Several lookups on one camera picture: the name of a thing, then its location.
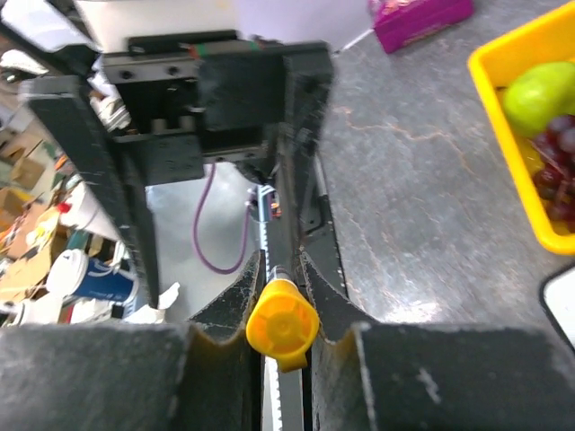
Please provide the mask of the yellow marker cap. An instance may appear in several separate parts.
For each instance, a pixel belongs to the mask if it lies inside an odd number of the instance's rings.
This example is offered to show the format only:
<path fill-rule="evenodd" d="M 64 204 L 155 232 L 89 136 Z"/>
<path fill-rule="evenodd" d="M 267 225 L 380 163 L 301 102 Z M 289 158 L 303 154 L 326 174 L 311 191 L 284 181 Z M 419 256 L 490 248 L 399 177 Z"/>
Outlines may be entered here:
<path fill-rule="evenodd" d="M 262 290 L 246 324 L 250 346 L 275 359 L 282 373 L 307 367 L 306 353 L 320 327 L 315 308 L 293 282 L 277 280 Z"/>

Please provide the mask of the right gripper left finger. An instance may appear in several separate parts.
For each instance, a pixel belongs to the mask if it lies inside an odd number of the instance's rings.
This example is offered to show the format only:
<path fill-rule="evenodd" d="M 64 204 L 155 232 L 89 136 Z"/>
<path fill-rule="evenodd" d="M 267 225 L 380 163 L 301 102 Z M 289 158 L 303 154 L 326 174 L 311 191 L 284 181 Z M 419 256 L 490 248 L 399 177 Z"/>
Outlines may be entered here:
<path fill-rule="evenodd" d="M 245 329 L 264 280 L 255 252 L 185 322 L 2 329 L 2 429 L 260 429 L 263 360 Z"/>

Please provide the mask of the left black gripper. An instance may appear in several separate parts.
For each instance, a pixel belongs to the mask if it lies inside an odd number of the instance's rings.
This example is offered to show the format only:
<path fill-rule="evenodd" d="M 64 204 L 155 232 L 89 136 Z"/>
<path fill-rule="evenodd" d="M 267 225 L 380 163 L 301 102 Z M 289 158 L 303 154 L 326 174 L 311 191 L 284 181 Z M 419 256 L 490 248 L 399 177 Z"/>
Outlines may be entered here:
<path fill-rule="evenodd" d="M 262 182 L 276 164 L 287 249 L 298 251 L 321 224 L 315 159 L 334 78 L 326 42 L 286 45 L 235 31 L 135 37 L 126 51 L 103 55 L 102 68 L 127 108 L 125 132 L 110 135 L 76 76 L 28 80 L 19 98 L 107 212 L 150 306 L 158 306 L 159 271 L 142 180 L 200 178 L 212 160 Z"/>

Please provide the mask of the white whiteboard marker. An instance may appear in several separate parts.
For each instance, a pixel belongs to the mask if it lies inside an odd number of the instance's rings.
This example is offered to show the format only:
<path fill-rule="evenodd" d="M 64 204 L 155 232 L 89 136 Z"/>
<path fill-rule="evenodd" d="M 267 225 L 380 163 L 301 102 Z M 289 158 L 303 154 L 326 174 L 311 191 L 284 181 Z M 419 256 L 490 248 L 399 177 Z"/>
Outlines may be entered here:
<path fill-rule="evenodd" d="M 290 272 L 282 265 L 274 266 L 269 273 L 268 282 L 271 283 L 277 280 L 287 280 L 289 282 L 293 281 Z"/>

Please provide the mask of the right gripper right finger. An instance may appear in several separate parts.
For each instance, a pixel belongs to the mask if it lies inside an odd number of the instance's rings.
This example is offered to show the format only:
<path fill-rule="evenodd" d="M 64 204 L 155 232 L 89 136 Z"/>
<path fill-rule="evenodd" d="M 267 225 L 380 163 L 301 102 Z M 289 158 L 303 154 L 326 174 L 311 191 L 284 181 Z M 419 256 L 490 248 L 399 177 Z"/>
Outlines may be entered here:
<path fill-rule="evenodd" d="M 316 430 L 571 430 L 574 355 L 557 337 L 488 324 L 389 324 L 334 288 L 308 255 L 321 320 Z"/>

